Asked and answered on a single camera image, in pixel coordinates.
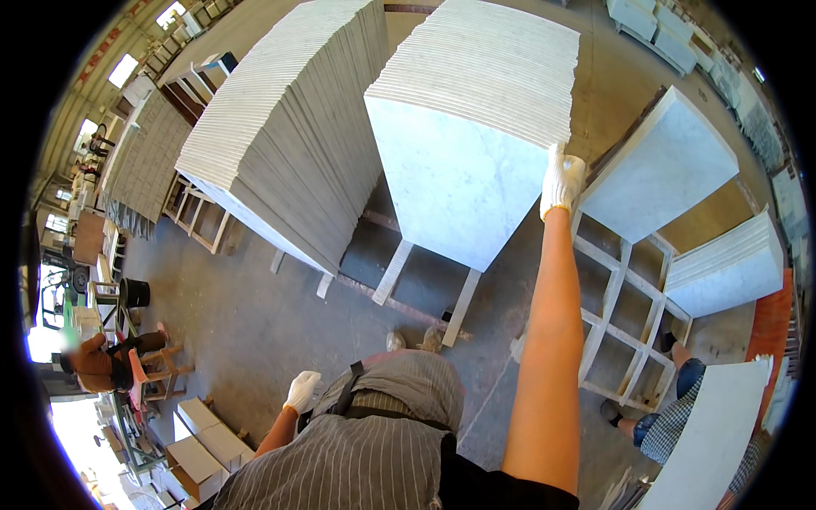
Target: brown jacket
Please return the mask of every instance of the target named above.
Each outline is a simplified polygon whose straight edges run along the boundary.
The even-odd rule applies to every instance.
[[[72,356],[73,369],[77,373],[79,384],[91,393],[105,393],[116,389],[111,379],[110,356],[100,347],[106,341],[102,333],[97,333],[91,339],[82,342],[79,352]],[[121,353],[114,356],[121,361]]]

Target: black bucket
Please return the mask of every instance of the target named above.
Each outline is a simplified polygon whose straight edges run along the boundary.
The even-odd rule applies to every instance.
[[[119,282],[119,293],[125,302],[125,308],[138,308],[150,304],[150,285],[147,282],[123,278]]]

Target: wheel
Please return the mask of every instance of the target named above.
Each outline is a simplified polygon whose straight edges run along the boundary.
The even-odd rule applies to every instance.
[[[88,280],[90,280],[90,272],[85,266],[78,266],[73,270],[71,277],[71,285],[79,294],[85,294],[88,288]]]

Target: work glove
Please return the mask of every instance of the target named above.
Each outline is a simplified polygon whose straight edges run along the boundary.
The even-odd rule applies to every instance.
[[[541,220],[553,207],[567,209],[572,214],[573,206],[583,191],[586,164],[576,156],[564,155],[564,144],[552,144],[549,149],[549,164],[541,188]]]
[[[320,372],[304,370],[295,377],[289,387],[289,397],[283,406],[289,406],[297,411],[298,416],[314,407],[315,390],[322,387]]]

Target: factory floor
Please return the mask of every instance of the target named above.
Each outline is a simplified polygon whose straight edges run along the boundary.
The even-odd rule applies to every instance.
[[[759,206],[771,200],[765,173],[749,143],[716,92],[696,72],[680,80],[652,51],[616,33],[599,2],[574,0],[568,9],[539,0],[504,3],[582,34],[573,90],[573,135],[567,153],[592,161],[618,140],[660,85],[675,85],[733,149],[740,178]],[[245,0],[191,43],[177,63],[230,50],[240,59],[288,12],[287,4],[296,2]],[[392,48],[424,18],[398,13],[387,17]],[[369,208],[393,216],[384,180]],[[479,282],[463,324],[473,340],[460,340],[442,353],[456,366],[467,389],[459,453],[486,469],[497,469],[501,463],[515,394],[518,364],[510,358],[509,344],[524,329],[529,312],[542,238],[537,209],[536,204]],[[667,225],[661,234],[681,252],[687,251],[751,214],[732,181]],[[211,255],[167,218],[159,221],[156,233],[155,242],[130,240],[124,266],[125,276],[148,281],[151,286],[151,304],[142,312],[142,331],[151,330],[155,321],[166,323],[174,343],[184,345],[184,355],[196,366],[184,381],[187,397],[212,395],[215,412],[233,430],[247,430],[249,442],[255,445],[271,427],[290,381],[301,370],[319,370],[324,380],[331,381],[349,364],[383,351],[391,330],[403,333],[409,344],[422,339],[424,325],[377,306],[338,282],[331,284],[325,299],[318,298],[315,292],[321,275],[296,259],[286,257],[279,274],[272,274],[269,266],[275,248],[252,231],[244,232],[230,256]],[[582,223],[582,234],[614,253],[614,234],[610,236],[600,225],[587,220]],[[341,272],[376,287],[399,240],[398,233],[361,220]],[[609,273],[581,254],[576,260],[583,306],[597,309]],[[656,278],[658,257],[644,242],[639,243],[632,266],[647,279]],[[464,266],[417,247],[393,297],[439,317],[455,304],[467,273]],[[645,296],[624,285],[612,322],[637,337],[648,306]],[[754,303],[749,303],[695,320],[689,338],[692,353],[707,363],[743,361],[753,313]],[[631,349],[629,353],[627,349],[620,342],[605,341],[590,380],[619,380],[631,360]],[[582,389],[580,399],[579,497],[582,508],[594,508],[626,468],[632,466],[632,472],[653,477],[659,466],[601,420],[597,409],[602,397]],[[671,399],[669,395],[664,404]],[[173,441],[175,402],[163,403],[162,417],[152,425],[165,443]],[[631,409],[626,412],[628,417],[642,414]]]

